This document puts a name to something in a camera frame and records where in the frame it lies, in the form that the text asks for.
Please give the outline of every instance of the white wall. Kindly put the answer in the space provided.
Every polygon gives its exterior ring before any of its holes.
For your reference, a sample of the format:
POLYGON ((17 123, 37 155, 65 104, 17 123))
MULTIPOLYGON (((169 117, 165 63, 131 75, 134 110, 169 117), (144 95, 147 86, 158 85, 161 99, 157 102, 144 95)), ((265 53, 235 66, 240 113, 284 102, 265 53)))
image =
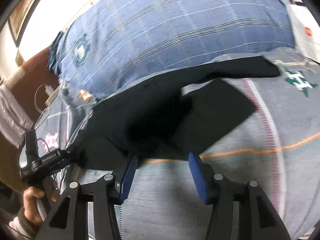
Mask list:
POLYGON ((11 36, 9 24, 6 23, 0 33, 0 76, 8 78, 18 66, 16 64, 17 47, 11 36))
POLYGON ((40 0, 20 43, 20 53, 27 61, 50 46, 57 34, 90 0, 40 0))

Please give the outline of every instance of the blue gripper pad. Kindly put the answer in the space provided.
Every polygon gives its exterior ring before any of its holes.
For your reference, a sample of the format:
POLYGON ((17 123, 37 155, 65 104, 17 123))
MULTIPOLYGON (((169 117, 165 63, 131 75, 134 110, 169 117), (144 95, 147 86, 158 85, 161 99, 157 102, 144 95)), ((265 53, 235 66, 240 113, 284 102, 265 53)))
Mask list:
POLYGON ((189 162, 189 168, 190 168, 190 171, 191 171, 191 174, 193 177, 193 181, 196 185, 196 189, 197 189, 199 198, 204 203, 207 203, 208 202, 208 195, 207 195, 208 185, 207 185, 207 182, 204 179, 204 175, 199 167, 199 163, 196 160, 196 158, 192 152, 189 152, 188 162, 189 162))
POLYGON ((137 156, 133 155, 121 181, 121 190, 120 190, 121 204, 128 198, 137 166, 138 166, 138 158, 137 156))

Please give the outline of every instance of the cable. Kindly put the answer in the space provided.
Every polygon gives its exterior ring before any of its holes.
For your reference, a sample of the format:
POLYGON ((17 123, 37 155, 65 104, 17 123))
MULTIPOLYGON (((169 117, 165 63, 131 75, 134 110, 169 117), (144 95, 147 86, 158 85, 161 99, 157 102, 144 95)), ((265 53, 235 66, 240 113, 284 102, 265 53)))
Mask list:
POLYGON ((42 138, 38 138, 37 141, 43 141, 45 143, 45 145, 47 146, 48 152, 50 152, 51 148, 49 149, 49 146, 47 144, 47 142, 45 140, 43 140, 42 138))
POLYGON ((36 102, 36 96, 37 96, 37 93, 38 93, 40 87, 42 87, 42 86, 45 87, 45 86, 47 86, 47 84, 42 83, 42 84, 38 87, 38 89, 36 90, 36 93, 35 93, 35 98, 34 98, 35 108, 36 108, 36 110, 37 110, 40 114, 42 114, 44 110, 41 110, 41 109, 38 107, 37 102, 36 102))
POLYGON ((18 234, 22 235, 23 237, 27 238, 27 239, 30 239, 30 240, 33 240, 33 238, 30 238, 28 236, 25 236, 24 234, 20 233, 18 230, 12 228, 11 226, 7 225, 7 227, 11 228, 13 231, 16 231, 18 234))
POLYGON ((47 108, 42 112, 42 114, 40 115, 40 117, 38 118, 38 120, 36 121, 35 130, 37 130, 38 127, 39 127, 41 124, 44 123, 44 121, 49 117, 50 113, 51 113, 51 108, 47 107, 47 108), (47 113, 47 116, 42 120, 41 123, 38 123, 38 122, 40 121, 43 113, 44 113, 47 109, 49 109, 49 111, 48 111, 48 113, 47 113))

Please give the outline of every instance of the red stripe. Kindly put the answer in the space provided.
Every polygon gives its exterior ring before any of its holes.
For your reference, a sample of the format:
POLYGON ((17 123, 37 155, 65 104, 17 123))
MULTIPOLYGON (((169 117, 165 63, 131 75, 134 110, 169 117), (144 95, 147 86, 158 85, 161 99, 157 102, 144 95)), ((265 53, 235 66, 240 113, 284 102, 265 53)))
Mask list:
POLYGON ((274 135, 271 131, 270 125, 268 123, 267 117, 265 113, 263 112, 261 106, 259 105, 254 93, 252 92, 249 84, 245 79, 242 79, 244 88, 246 92, 248 93, 248 96, 251 100, 251 102, 254 104, 254 106, 257 109, 257 112, 260 114, 263 122, 264 129, 266 131, 267 139, 269 142, 269 149, 275 151, 275 153, 271 153, 272 157, 272 179, 273 179, 273 187, 272 187, 272 193, 271 193, 271 202, 278 210, 279 207, 279 169, 278 169, 278 153, 276 144, 274 141, 274 135))

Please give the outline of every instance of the orange dot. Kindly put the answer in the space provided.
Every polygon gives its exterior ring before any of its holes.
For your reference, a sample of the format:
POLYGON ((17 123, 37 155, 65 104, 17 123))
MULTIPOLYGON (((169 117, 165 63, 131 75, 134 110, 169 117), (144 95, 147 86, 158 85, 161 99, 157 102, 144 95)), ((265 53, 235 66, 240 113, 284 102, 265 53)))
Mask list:
POLYGON ((306 34, 307 34, 308 36, 310 36, 310 37, 312 36, 312 30, 310 30, 310 28, 305 27, 304 30, 306 31, 306 34))

